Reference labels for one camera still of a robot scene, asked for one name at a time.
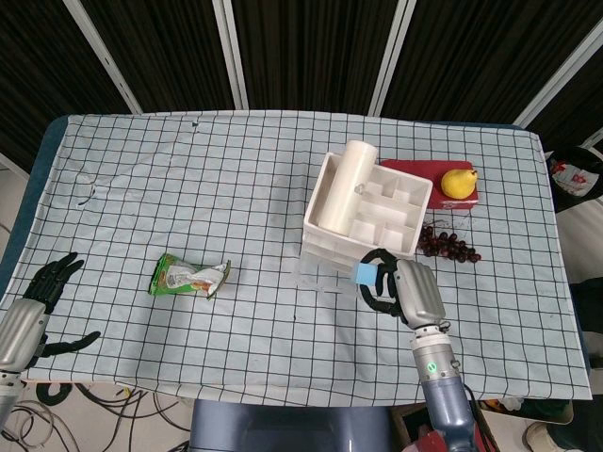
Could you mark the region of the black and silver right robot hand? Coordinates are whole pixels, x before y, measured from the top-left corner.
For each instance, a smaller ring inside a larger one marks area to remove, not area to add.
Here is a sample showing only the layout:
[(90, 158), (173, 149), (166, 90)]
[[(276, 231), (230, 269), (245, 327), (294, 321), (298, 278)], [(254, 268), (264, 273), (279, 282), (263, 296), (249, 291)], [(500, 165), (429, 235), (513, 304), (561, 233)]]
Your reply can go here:
[(412, 330), (437, 326), (445, 319), (435, 276), (419, 262), (375, 249), (354, 266), (351, 278), (370, 309), (397, 317)]

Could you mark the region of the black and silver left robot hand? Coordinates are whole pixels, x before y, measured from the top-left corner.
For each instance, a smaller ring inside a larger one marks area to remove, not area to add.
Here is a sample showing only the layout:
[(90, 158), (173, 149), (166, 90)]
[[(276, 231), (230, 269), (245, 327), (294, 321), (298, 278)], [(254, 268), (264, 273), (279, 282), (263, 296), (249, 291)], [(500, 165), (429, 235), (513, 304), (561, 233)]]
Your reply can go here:
[(15, 299), (1, 321), (1, 371), (20, 374), (39, 358), (73, 353), (93, 344), (93, 331), (74, 342), (49, 344), (46, 328), (71, 276), (84, 265), (76, 252), (40, 268), (23, 296)]

